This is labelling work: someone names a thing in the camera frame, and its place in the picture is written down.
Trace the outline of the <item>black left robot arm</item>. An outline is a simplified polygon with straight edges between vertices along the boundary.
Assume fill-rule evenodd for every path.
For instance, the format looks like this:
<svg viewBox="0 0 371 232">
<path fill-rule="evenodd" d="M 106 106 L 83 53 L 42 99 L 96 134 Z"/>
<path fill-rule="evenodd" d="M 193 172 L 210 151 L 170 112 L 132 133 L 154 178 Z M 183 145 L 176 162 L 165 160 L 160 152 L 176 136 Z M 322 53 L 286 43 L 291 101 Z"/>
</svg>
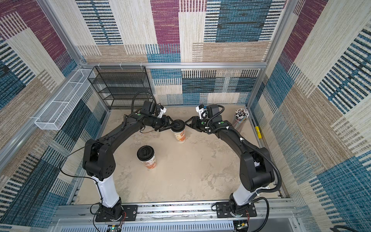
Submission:
<svg viewBox="0 0 371 232">
<path fill-rule="evenodd" d="M 100 199 L 98 210 L 93 214 L 93 221 L 123 221 L 126 214 L 122 201 L 117 193 L 113 173 L 116 168 L 114 152 L 133 134 L 144 127 L 152 127 L 155 131 L 169 130 L 176 122 L 165 115 L 166 109 L 156 102 L 155 97 L 148 91 L 142 108 L 134 110 L 131 104 L 131 113 L 124 115 L 123 122 L 110 133 L 99 139 L 90 139 L 82 147 L 83 169 L 85 179 L 91 179 L 98 190 Z"/>
</svg>

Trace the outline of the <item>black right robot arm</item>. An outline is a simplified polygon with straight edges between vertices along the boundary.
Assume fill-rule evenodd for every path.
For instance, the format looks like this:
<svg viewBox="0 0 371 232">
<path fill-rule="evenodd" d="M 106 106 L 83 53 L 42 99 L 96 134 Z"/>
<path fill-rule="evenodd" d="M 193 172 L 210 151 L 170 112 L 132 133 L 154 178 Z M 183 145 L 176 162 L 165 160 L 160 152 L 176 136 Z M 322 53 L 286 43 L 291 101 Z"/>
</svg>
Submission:
<svg viewBox="0 0 371 232">
<path fill-rule="evenodd" d="M 224 110 L 222 105 L 201 104 L 196 107 L 198 115 L 187 120 L 186 125 L 198 132 L 214 134 L 238 155 L 240 185 L 230 195 L 230 214 L 236 218 L 244 215 L 249 217 L 249 209 L 256 202 L 264 201 L 266 216 L 263 223 L 255 229 L 260 232 L 268 222 L 270 206 L 268 199 L 260 197 L 259 194 L 278 191 L 282 185 L 282 177 L 266 148 L 254 146 L 229 121 L 222 119 Z"/>
</svg>

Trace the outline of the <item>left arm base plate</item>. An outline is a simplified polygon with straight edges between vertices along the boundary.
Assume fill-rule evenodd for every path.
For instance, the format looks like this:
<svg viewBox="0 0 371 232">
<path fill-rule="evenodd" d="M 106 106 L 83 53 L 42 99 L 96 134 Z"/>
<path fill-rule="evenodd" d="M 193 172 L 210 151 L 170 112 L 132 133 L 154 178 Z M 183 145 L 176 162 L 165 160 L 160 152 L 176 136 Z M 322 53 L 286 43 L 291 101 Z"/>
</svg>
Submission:
<svg viewBox="0 0 371 232">
<path fill-rule="evenodd" d="M 100 206 L 95 222 L 116 222 L 116 221 L 135 221 L 137 215 L 138 205 L 117 205 L 113 208 Z"/>
</svg>

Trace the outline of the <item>paper milk tea cup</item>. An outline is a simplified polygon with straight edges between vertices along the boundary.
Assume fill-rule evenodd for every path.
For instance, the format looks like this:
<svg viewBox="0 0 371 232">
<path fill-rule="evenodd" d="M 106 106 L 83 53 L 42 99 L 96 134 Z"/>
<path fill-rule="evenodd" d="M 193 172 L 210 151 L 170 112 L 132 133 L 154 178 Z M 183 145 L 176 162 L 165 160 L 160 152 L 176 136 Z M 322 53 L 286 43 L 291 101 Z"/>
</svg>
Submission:
<svg viewBox="0 0 371 232">
<path fill-rule="evenodd" d="M 178 143 L 182 144 L 186 141 L 185 129 L 179 132 L 174 131 L 173 133 Z"/>
<path fill-rule="evenodd" d="M 146 168 L 148 169 L 154 169 L 156 166 L 157 166 L 157 162 L 156 162 L 156 157 L 154 156 L 154 158 L 152 158 L 151 160 L 149 161 L 146 161 L 146 162 L 142 162 Z"/>
</svg>

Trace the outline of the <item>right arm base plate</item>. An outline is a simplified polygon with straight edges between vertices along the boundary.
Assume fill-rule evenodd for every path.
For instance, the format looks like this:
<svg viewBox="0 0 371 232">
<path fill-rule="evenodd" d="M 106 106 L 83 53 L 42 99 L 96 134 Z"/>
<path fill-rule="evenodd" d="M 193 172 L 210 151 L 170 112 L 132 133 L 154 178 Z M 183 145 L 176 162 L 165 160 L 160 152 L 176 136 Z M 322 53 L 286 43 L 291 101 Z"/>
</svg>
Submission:
<svg viewBox="0 0 371 232">
<path fill-rule="evenodd" d="M 254 204 L 235 206 L 234 204 L 230 204 L 230 202 L 216 202 L 212 205 L 212 211 L 217 213 L 218 218 L 248 218 L 257 216 Z"/>
</svg>

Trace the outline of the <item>black cup lid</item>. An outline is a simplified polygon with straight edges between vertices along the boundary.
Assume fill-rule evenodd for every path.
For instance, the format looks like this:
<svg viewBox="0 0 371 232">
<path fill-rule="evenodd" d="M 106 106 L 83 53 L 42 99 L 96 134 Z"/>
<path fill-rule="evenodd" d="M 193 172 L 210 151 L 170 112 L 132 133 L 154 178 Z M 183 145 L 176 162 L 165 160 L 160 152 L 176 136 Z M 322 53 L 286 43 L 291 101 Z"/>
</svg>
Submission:
<svg viewBox="0 0 371 232">
<path fill-rule="evenodd" d="M 137 151 L 137 158 L 142 161 L 146 162 L 154 158 L 155 151 L 151 146 L 142 146 Z"/>
<path fill-rule="evenodd" d="M 180 133 L 185 129 L 185 123 L 184 121 L 177 119 L 174 120 L 173 123 L 171 124 L 171 130 L 174 133 Z"/>
</svg>

